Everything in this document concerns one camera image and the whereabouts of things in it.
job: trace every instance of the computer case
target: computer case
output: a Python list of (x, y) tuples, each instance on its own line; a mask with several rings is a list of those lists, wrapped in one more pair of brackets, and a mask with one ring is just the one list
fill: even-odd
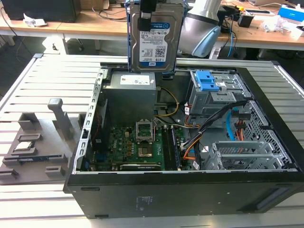
[(11, 20), (23, 20), (25, 13), (45, 21), (75, 22), (80, 14), (80, 0), (3, 0), (5, 12)]

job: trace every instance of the workbench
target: workbench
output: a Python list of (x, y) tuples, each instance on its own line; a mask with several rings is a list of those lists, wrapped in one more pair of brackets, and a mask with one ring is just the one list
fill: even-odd
[[(245, 9), (258, 9), (258, 7), (254, 7), (248, 2), (236, 0), (223, 1), (222, 5), (225, 4), (243, 6)], [(272, 11), (274, 14), (277, 14), (279, 10), (278, 7), (261, 7), (261, 9)], [(113, 8), (109, 12), (119, 12), (112, 16), (113, 18), (125, 17), (124, 8)], [(81, 11), (76, 23), (48, 22), (47, 26), (36, 28), (28, 27), (23, 21), (10, 21), (6, 14), (4, 17), (19, 36), (56, 38), (56, 47), (61, 54), (68, 54), (65, 38), (93, 39), (95, 40), (96, 50), (100, 49), (99, 40), (127, 40), (127, 25), (125, 22), (102, 19), (91, 10)], [(237, 35), (236, 47), (304, 50), (304, 37), (294, 40), (287, 31), (284, 31), (284, 33), (266, 33), (260, 27), (261, 23), (260, 20), (253, 20), (249, 28), (241, 28), (237, 22), (234, 22), (232, 30)], [(0, 34), (14, 35), (2, 17), (0, 17)], [(227, 39), (228, 34), (220, 34), (214, 47), (218, 50)]]
[[(0, 161), (19, 129), (22, 112), (54, 118), (47, 107), (60, 97), (69, 117), (86, 113), (100, 62), (127, 63), (126, 57), (36, 55), (0, 102)], [(270, 61), (178, 59), (178, 66), (246, 67), (295, 137), (304, 146), (304, 90)], [(304, 193), (298, 193), (265, 214), (93, 219), (87, 220), (63, 183), (0, 186), (1, 227), (261, 227), (304, 226)]]

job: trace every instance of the metal grating table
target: metal grating table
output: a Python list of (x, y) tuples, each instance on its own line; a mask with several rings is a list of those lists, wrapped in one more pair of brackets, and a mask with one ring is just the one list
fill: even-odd
[[(86, 113), (100, 62), (126, 63), (125, 57), (44, 55), (33, 58), (0, 101), (0, 164), (19, 129), (22, 112), (54, 118), (47, 103), (63, 99), (70, 117)], [(304, 91), (280, 67), (268, 61), (178, 59), (179, 66), (246, 67), (293, 134), (304, 146)], [(87, 220), (62, 184), (0, 186), (1, 227), (304, 227), (304, 193), (265, 214)]]

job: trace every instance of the gray plastic stand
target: gray plastic stand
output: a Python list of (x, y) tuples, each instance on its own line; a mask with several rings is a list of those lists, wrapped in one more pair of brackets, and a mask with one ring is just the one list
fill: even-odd
[[(38, 120), (35, 113), (21, 115), (20, 129), (0, 167), (0, 184), (64, 182), (83, 117), (69, 119), (61, 107), (61, 99), (50, 99), (48, 108), (56, 120)], [(31, 142), (31, 146), (15, 150), (20, 142)]]

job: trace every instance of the green circuit board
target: green circuit board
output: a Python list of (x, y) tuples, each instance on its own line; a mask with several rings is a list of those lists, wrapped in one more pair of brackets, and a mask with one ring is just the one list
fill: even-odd
[[(149, 136), (149, 129), (139, 129), (139, 135)], [(183, 140), (183, 131), (175, 129), (175, 136), (180, 143)], [(96, 152), (94, 164), (98, 171), (113, 171), (114, 165), (118, 164), (155, 164), (165, 170), (162, 142), (162, 128), (155, 128), (154, 142), (136, 142), (135, 127), (114, 126), (111, 128), (109, 146), (106, 153)]]

